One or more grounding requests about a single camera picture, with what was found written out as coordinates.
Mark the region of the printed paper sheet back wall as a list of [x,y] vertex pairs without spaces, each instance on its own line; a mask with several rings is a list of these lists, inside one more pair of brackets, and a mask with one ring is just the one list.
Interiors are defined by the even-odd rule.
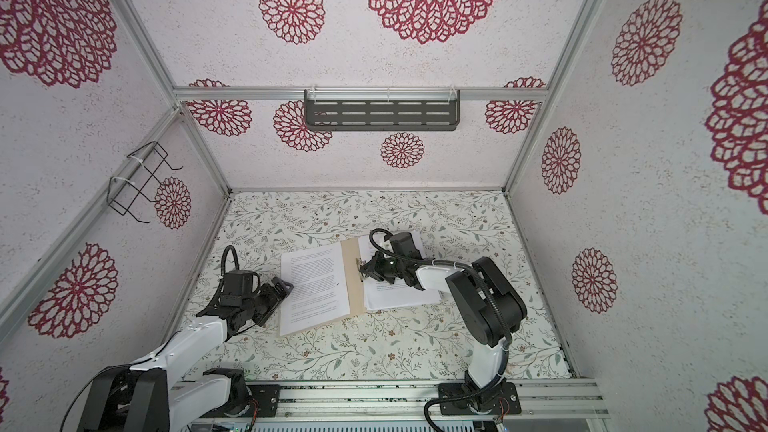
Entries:
[[[422,257],[426,256],[426,249],[423,246],[419,232],[411,232],[416,248]],[[358,238],[358,247],[360,260],[367,262],[375,253],[368,236]],[[402,279],[396,279],[394,284],[388,282],[379,282],[371,278],[364,278],[363,295],[364,305],[367,311],[379,311],[392,308],[414,307],[439,303],[441,293],[437,290],[420,291],[409,287]]]

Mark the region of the beige file folder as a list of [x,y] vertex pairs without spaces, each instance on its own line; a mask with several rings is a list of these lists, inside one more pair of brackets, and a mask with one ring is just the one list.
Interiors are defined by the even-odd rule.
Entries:
[[363,295],[363,284],[362,280],[364,277],[362,277],[359,273],[359,266],[363,263],[360,260],[360,252],[358,247],[358,238],[352,238],[352,239],[346,239],[340,243],[343,250],[343,262],[344,262],[344,268],[345,268],[345,274],[346,274],[346,280],[347,280],[347,288],[348,288],[348,297],[349,297],[349,303],[350,303],[350,314],[344,318],[349,317],[355,317],[361,314],[364,314],[366,312],[370,312],[366,310],[366,307],[364,305],[364,295]]

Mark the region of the printed paper sheet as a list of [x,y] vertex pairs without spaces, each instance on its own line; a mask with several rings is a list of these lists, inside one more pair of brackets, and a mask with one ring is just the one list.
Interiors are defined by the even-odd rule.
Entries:
[[293,285],[279,307],[280,336],[321,326],[350,314],[340,243],[283,254],[280,278]]

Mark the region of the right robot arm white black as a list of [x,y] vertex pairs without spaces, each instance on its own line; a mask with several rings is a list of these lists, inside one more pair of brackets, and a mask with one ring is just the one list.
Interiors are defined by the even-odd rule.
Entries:
[[463,264],[378,251],[358,270],[362,277],[378,282],[401,279],[417,290],[449,294],[475,340],[466,373],[469,390],[493,388],[502,381],[512,335],[527,317],[527,307],[491,258]]

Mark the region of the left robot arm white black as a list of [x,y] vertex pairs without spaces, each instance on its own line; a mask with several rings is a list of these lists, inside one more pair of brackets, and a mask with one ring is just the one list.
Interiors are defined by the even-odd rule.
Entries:
[[255,272],[225,272],[210,302],[165,344],[128,364],[101,370],[88,392],[79,431],[183,431],[213,411],[243,416],[256,402],[244,372],[212,368],[192,382],[183,377],[201,358],[253,326],[263,326],[294,285]]

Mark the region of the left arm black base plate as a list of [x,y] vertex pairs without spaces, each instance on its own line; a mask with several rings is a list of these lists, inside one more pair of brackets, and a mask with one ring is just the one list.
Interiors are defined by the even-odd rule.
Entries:
[[282,387],[274,384],[248,384],[245,417],[274,418],[280,402]]

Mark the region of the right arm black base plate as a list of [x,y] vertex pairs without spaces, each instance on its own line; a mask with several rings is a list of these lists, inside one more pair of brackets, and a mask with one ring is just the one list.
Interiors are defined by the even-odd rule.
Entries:
[[470,388],[464,383],[440,383],[438,397],[440,413],[444,416],[519,415],[522,412],[521,402],[515,385],[504,379],[495,388],[483,394],[464,400],[457,397],[468,394]]

